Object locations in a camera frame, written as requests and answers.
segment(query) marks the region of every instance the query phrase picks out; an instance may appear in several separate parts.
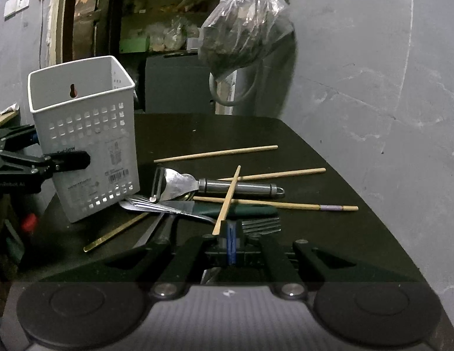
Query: white plastic basket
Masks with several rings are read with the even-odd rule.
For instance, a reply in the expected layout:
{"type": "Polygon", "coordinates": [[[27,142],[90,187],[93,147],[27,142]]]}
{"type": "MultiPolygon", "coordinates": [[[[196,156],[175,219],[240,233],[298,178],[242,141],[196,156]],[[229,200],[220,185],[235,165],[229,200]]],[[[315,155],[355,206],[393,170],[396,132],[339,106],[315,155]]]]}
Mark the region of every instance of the white plastic basket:
{"type": "Polygon", "coordinates": [[[87,169],[53,175],[71,222],[139,190],[133,89],[113,56],[63,63],[28,76],[30,112],[43,153],[85,150],[90,155],[87,169]]]}

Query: light switch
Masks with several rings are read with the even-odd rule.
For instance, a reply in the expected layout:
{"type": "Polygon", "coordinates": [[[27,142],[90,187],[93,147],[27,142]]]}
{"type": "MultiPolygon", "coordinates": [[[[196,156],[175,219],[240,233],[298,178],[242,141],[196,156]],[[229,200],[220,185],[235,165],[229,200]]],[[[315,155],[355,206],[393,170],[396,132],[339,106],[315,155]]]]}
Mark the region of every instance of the light switch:
{"type": "Polygon", "coordinates": [[[30,4],[30,0],[17,0],[16,12],[25,9],[30,4]]]}
{"type": "Polygon", "coordinates": [[[17,0],[8,0],[4,6],[4,18],[16,12],[17,0]]]}

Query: gray wall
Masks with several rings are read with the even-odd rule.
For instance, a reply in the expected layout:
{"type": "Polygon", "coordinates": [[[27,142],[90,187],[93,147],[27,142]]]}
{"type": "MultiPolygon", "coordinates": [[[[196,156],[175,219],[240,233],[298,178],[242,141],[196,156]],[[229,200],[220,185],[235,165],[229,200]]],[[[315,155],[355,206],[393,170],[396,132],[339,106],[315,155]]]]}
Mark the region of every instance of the gray wall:
{"type": "Polygon", "coordinates": [[[454,0],[291,2],[296,44],[265,62],[254,113],[361,194],[454,324],[454,0]]]}
{"type": "MultiPolygon", "coordinates": [[[[27,77],[39,68],[38,52],[41,26],[41,6],[38,0],[30,0],[30,6],[15,16],[4,20],[4,5],[0,0],[0,110],[14,102],[20,105],[20,123],[33,123],[28,109],[27,77]]],[[[50,0],[44,2],[44,29],[41,65],[46,65],[45,54],[47,19],[50,0]]],[[[40,148],[34,145],[27,153],[39,155],[40,148]]],[[[54,194],[51,180],[42,185],[42,193],[25,199],[30,211],[41,213],[54,194]]]]}

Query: black table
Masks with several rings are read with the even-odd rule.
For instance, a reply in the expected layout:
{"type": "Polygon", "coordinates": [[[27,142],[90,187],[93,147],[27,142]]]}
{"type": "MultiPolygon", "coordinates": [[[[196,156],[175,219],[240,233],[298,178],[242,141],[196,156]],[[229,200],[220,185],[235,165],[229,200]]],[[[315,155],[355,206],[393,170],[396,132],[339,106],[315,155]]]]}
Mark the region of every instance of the black table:
{"type": "MultiPolygon", "coordinates": [[[[197,178],[232,176],[237,165],[243,175],[326,167],[326,173],[271,180],[286,191],[287,202],[358,205],[357,212],[325,212],[280,209],[282,231],[275,234],[283,245],[307,239],[376,266],[423,279],[418,268],[387,227],[360,196],[305,141],[277,119],[201,114],[136,114],[136,148],[141,193],[151,190],[153,160],[177,155],[261,145],[279,145],[267,152],[168,162],[166,167],[197,178]]],[[[70,223],[55,195],[33,234],[31,248],[21,265],[23,280],[105,258],[131,248],[156,215],[115,237],[92,252],[83,247],[133,218],[117,204],[77,223],[70,223]]],[[[210,233],[212,226],[180,219],[177,244],[198,234],[210,233]]],[[[445,313],[434,333],[433,344],[454,350],[454,329],[445,313]]]]}

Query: green box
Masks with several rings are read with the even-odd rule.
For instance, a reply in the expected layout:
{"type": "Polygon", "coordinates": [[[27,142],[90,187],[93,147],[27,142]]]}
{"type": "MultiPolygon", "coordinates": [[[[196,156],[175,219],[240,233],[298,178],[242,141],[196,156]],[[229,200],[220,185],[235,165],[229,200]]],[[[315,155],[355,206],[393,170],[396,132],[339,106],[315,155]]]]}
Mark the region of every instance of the green box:
{"type": "Polygon", "coordinates": [[[149,48],[149,37],[121,39],[120,54],[123,53],[145,53],[149,48]]]}

